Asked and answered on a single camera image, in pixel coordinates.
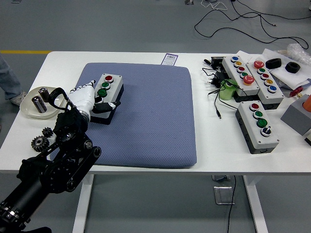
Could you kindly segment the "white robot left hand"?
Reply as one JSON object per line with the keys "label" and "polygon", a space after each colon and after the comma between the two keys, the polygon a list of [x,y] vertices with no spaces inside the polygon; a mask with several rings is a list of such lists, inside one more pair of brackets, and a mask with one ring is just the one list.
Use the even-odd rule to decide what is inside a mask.
{"label": "white robot left hand", "polygon": [[104,102],[102,99],[99,103],[95,101],[95,80],[92,80],[84,85],[78,86],[70,90],[69,99],[77,107],[78,111],[90,122],[92,111],[95,114],[111,112],[120,104],[120,101]]}

